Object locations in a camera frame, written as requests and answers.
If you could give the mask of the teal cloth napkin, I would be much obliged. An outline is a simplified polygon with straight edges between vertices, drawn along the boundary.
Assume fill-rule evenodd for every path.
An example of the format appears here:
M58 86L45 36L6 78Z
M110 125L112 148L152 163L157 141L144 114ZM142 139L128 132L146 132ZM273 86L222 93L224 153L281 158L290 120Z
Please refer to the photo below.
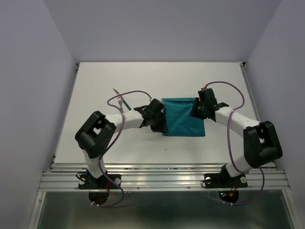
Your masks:
M164 136L204 137L204 121L190 116L195 98L163 98L167 131Z

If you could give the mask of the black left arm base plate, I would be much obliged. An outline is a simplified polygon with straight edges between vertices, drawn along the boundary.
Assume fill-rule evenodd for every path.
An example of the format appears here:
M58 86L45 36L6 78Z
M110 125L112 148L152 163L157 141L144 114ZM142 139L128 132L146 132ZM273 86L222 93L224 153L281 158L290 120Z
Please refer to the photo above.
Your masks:
M121 184L114 185L107 178L101 176L94 178L90 173L77 173L76 178L78 179L78 189L90 190L90 189L119 189L118 186Z

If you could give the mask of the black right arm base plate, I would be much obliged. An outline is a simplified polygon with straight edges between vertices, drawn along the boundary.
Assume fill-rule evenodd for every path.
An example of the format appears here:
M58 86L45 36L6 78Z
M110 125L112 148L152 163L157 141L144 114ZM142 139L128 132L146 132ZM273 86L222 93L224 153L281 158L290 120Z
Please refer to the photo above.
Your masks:
M220 173L207 173L201 182L203 188L246 188L248 187L245 175L237 177L222 176Z

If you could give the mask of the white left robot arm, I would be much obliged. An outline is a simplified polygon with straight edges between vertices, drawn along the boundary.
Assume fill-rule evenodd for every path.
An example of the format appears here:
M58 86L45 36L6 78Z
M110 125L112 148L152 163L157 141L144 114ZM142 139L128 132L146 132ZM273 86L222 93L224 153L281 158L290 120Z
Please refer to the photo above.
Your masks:
M101 188L106 183L106 169L103 156L112 143L112 136L120 135L123 130L149 126L153 132L167 131L164 104L152 99L148 105L136 107L123 114L104 115L93 112L75 135L78 146L83 151L90 183Z

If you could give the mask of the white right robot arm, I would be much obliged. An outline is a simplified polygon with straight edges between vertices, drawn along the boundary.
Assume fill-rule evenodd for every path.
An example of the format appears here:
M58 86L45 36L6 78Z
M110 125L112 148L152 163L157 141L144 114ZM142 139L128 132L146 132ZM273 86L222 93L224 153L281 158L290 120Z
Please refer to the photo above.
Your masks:
M202 89L195 98L190 116L197 119L211 119L227 128L227 144L231 162L222 167L219 180L230 186L236 177L280 159L282 147L270 121L259 122L237 113L226 103L218 103L211 88ZM243 155L233 159L230 131L243 138Z

